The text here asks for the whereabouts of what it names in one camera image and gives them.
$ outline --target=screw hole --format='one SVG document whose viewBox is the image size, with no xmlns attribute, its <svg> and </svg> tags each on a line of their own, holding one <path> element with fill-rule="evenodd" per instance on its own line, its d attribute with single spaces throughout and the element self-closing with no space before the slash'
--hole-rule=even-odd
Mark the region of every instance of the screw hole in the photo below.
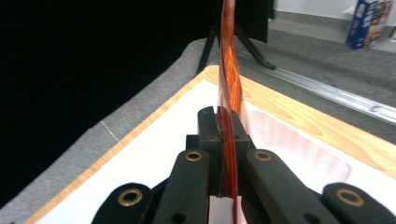
<svg viewBox="0 0 396 224">
<path fill-rule="evenodd" d="M 172 215 L 172 223 L 180 224 L 186 221 L 186 215 L 181 213 L 175 213 Z"/>
<path fill-rule="evenodd" d="M 257 151 L 254 156 L 260 161 L 270 161 L 272 159 L 271 154 L 264 151 Z"/>
<path fill-rule="evenodd" d="M 202 154 L 200 152 L 197 152 L 197 151 L 189 152 L 186 155 L 186 159 L 188 161 L 199 161 L 201 158 L 202 158 Z"/>
<path fill-rule="evenodd" d="M 364 205 L 363 198 L 355 191 L 350 189 L 339 189 L 335 192 L 338 199 L 352 206 L 361 207 Z"/>
<path fill-rule="evenodd" d="M 320 223 L 320 219 L 317 216 L 310 214 L 310 213 L 305 213 L 304 219 L 305 219 L 305 221 L 307 221 L 308 223 L 311 223 L 311 224 L 319 224 Z"/>
<path fill-rule="evenodd" d="M 143 193 L 140 189 L 127 189 L 119 196 L 119 204 L 122 206 L 133 206 L 139 203 L 143 198 Z"/>
</svg>

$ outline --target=cardboard box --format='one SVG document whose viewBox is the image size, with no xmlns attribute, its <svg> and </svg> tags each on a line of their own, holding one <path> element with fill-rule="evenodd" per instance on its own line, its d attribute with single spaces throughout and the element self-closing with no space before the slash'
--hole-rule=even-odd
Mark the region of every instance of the cardboard box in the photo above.
<svg viewBox="0 0 396 224">
<path fill-rule="evenodd" d="M 352 49 L 372 46 L 382 34 L 392 4 L 393 0 L 359 0 L 346 43 Z"/>
<path fill-rule="evenodd" d="M 378 0 L 373 14 L 372 24 L 364 41 L 364 46 L 372 46 L 382 35 L 392 9 L 392 0 Z"/>
<path fill-rule="evenodd" d="M 346 43 L 352 49 L 359 49 L 364 45 L 366 36 L 375 14 L 376 0 L 359 0 L 350 23 Z"/>
</svg>

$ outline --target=gray floor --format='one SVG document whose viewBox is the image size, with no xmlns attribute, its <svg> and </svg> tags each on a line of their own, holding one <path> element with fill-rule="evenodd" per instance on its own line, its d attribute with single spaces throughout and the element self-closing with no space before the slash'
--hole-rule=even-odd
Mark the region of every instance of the gray floor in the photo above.
<svg viewBox="0 0 396 224">
<path fill-rule="evenodd" d="M 326 27 L 326 21 L 320 22 L 323 23 L 320 27 Z M 304 20 L 299 24 L 306 27 Z M 270 27 L 268 44 L 254 41 L 269 62 L 339 89 L 396 106 L 394 52 L 376 49 L 351 50 L 342 41 L 343 31 L 336 28 L 336 31 L 332 32 L 332 27 L 338 25 L 331 22 L 328 26 L 330 28 L 325 29 L 326 31 L 313 29 L 310 31 L 312 33 L 308 32 L 309 29 L 302 31 L 302 28 L 296 28 L 295 21 L 288 23 L 282 18 L 272 21 Z M 286 29 L 287 32 L 280 31 L 280 28 Z M 46 172 L 0 210 L 0 224 L 12 221 L 22 223 L 191 80 L 204 43 L 204 40 L 192 42 L 182 57 L 165 73 L 82 135 Z M 396 143 L 395 126 L 252 69 L 250 64 L 254 61 L 238 41 L 237 51 L 240 58 L 248 60 L 248 63 L 240 62 L 240 72 L 243 76 Z M 218 55 L 218 49 L 213 48 L 210 63 L 216 63 Z"/>
</svg>

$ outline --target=black tripod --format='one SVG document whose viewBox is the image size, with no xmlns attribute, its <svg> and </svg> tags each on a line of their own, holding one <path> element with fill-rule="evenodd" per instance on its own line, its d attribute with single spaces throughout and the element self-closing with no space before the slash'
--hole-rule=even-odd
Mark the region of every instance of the black tripod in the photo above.
<svg viewBox="0 0 396 224">
<path fill-rule="evenodd" d="M 205 42 L 204 50 L 202 52 L 201 60 L 198 64 L 197 74 L 201 73 L 207 63 L 207 59 L 210 54 L 210 50 L 213 47 L 213 42 L 215 41 L 215 36 L 218 37 L 219 41 L 219 21 L 216 21 L 215 24 L 211 27 L 207 40 Z M 256 62 L 264 67 L 269 69 L 276 69 L 276 66 L 270 64 L 269 62 L 265 61 L 265 58 L 260 54 L 259 50 L 254 46 L 253 42 L 248 38 L 248 36 L 243 32 L 243 30 L 235 23 L 234 25 L 234 33 L 238 37 L 238 39 L 242 42 L 242 44 L 247 48 L 247 51 L 253 56 Z"/>
</svg>

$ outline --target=blue box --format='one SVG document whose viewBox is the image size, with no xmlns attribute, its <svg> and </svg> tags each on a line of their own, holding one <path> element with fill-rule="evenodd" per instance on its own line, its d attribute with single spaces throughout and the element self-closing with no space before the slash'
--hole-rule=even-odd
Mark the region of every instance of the blue box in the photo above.
<svg viewBox="0 0 396 224">
<path fill-rule="evenodd" d="M 346 43 L 352 49 L 359 49 L 364 45 L 375 14 L 376 0 L 359 0 L 350 23 Z"/>
</svg>

